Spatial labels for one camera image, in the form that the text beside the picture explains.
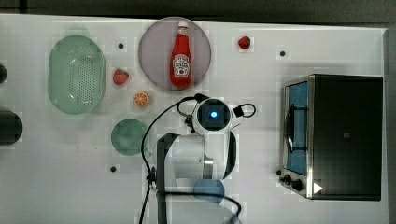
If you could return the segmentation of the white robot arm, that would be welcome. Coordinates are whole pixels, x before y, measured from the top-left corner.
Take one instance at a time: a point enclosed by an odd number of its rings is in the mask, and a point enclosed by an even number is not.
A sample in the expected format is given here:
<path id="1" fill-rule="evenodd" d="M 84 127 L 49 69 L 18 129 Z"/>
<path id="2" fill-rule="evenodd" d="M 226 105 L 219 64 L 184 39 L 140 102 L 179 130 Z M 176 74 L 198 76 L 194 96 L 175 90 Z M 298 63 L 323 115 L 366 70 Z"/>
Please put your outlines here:
<path id="1" fill-rule="evenodd" d="M 167 133 L 157 141 L 156 185 L 159 224 L 170 224 L 170 197 L 215 198 L 195 190 L 201 180 L 223 180 L 235 167 L 237 141 L 233 128 L 242 123 L 240 106 L 202 94 L 192 97 L 196 107 L 185 116 L 189 134 Z"/>

